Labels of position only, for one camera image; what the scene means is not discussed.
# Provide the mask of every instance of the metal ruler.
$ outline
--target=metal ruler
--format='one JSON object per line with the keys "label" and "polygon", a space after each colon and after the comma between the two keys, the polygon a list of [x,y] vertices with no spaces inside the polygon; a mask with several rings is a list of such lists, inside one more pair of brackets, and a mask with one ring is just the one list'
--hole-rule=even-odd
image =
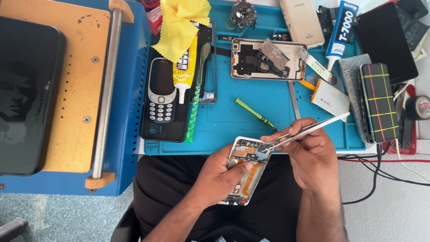
{"label": "metal ruler", "polygon": [[288,81],[290,87],[291,99],[293,100],[294,115],[296,119],[300,119],[300,112],[298,110],[297,98],[295,97],[294,85],[292,81]]}

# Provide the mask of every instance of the black tape roll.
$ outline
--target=black tape roll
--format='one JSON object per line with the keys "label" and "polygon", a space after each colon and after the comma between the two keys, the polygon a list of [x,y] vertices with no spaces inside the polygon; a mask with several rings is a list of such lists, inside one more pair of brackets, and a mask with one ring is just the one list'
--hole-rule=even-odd
{"label": "black tape roll", "polygon": [[412,120],[430,119],[430,99],[427,96],[414,96],[406,101],[406,114]]}

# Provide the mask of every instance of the toothbrush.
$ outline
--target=toothbrush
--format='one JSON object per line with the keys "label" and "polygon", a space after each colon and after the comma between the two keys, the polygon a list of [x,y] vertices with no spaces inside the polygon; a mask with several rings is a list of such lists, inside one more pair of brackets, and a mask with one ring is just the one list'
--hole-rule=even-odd
{"label": "toothbrush", "polygon": [[196,125],[197,107],[199,105],[199,96],[200,96],[200,86],[202,85],[203,64],[208,58],[210,54],[210,50],[211,50],[211,44],[207,42],[206,44],[203,45],[202,50],[200,52],[200,67],[199,67],[199,73],[197,74],[196,92],[194,93],[193,107],[191,109],[190,122],[188,123],[187,137],[185,138],[185,142],[187,143],[192,143],[194,138],[194,126]]}

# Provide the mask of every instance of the phone screen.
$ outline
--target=phone screen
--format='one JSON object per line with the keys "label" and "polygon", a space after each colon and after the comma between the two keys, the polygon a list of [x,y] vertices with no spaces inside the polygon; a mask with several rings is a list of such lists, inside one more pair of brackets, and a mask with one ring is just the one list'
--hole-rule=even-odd
{"label": "phone screen", "polygon": [[156,95],[167,96],[173,93],[173,63],[167,59],[155,59],[151,65],[149,88]]}
{"label": "phone screen", "polygon": [[387,3],[357,17],[357,34],[372,63],[388,67],[391,84],[418,76],[394,3]]}

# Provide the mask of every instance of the t-7000 glue tube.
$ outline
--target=t-7000 glue tube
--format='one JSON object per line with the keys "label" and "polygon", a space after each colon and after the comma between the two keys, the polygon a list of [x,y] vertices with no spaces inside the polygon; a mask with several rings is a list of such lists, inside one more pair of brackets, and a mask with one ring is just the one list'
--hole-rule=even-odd
{"label": "t-7000 glue tube", "polygon": [[326,58],[329,59],[327,70],[331,71],[336,60],[342,58],[345,44],[348,40],[352,28],[352,22],[357,16],[358,5],[352,0],[341,1],[336,24],[333,28],[329,47],[327,48]]}

